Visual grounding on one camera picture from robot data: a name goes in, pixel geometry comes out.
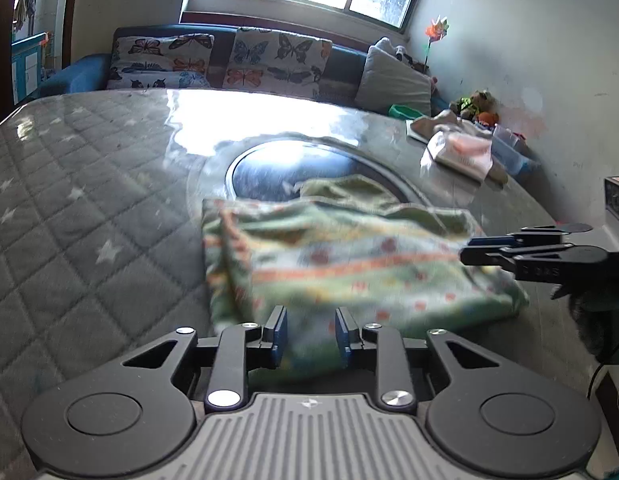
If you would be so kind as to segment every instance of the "sofa armrest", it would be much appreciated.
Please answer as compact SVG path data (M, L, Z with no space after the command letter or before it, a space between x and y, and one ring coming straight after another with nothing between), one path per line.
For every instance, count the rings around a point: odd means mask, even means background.
M37 97L104 90L111 54L91 54L64 68L39 86Z

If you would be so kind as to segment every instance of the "orange butterfly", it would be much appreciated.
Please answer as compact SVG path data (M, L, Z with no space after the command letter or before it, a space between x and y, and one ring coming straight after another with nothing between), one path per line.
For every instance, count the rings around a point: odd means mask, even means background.
M242 68L235 70L228 69L228 84L233 85L241 83L241 86L245 86L245 83L250 83L251 86L257 88L261 86L261 78L263 76L262 70L252 70L250 68Z
M174 59L174 72L199 72L205 75L205 61L203 59L188 59L177 57Z
M323 48L320 51L320 57L325 59L326 57L329 57L329 55L332 53L332 42L321 41L321 43L323 44Z

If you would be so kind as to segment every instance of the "silver screw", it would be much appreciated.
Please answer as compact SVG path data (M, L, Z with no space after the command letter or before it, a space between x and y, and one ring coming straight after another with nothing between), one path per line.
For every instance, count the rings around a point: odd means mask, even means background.
M405 390L392 390L383 394L381 400L388 406L406 406L413 402L414 397Z
M216 390L207 396L207 402L219 408L234 406L240 400L240 395L232 390Z

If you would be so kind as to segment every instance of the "gray ribbed plate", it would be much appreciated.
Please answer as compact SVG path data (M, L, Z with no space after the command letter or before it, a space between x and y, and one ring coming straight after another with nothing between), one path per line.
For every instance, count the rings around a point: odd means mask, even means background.
M43 480L50 480L46 475ZM570 475L571 480L582 476ZM362 395L259 394L210 415L186 450L146 480L478 479L441 457L407 415Z

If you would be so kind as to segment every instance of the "window sill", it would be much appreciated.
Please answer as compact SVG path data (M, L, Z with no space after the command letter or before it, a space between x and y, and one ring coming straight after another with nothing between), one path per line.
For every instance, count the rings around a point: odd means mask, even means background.
M186 12L237 14L294 23L367 44L374 44L383 36L387 36L395 44L407 43L406 36L396 30L339 10L298 0L189 0Z

